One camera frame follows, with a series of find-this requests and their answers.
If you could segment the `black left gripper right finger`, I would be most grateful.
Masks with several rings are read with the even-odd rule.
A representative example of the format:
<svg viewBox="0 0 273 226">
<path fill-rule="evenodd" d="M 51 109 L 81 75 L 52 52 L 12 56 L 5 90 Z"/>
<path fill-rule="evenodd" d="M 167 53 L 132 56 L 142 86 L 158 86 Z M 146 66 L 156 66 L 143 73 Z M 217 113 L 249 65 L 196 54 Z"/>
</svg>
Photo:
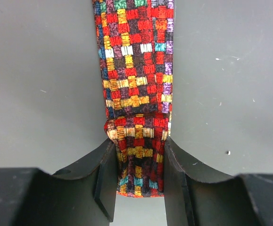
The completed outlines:
<svg viewBox="0 0 273 226">
<path fill-rule="evenodd" d="M 170 226 L 273 226 L 273 174 L 220 172 L 165 142 L 164 199 Z"/>
</svg>

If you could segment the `red multicolour checked tie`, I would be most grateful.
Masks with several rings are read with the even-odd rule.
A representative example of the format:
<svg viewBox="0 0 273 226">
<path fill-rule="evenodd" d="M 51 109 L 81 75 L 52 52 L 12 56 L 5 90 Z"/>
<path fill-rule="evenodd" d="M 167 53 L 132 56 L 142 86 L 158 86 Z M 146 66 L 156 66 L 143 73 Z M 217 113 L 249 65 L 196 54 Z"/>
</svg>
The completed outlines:
<svg viewBox="0 0 273 226">
<path fill-rule="evenodd" d="M 164 146 L 171 133 L 172 0 L 92 3 L 107 122 L 115 144 L 117 193 L 164 194 Z"/>
</svg>

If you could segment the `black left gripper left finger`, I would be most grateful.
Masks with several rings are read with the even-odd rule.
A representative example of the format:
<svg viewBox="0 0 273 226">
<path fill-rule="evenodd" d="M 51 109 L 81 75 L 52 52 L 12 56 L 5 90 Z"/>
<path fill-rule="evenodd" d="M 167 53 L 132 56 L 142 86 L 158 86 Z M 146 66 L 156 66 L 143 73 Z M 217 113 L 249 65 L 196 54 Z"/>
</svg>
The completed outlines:
<svg viewBox="0 0 273 226">
<path fill-rule="evenodd" d="M 108 226 L 114 219 L 116 187 L 110 140 L 54 174 L 0 168 L 0 226 Z"/>
</svg>

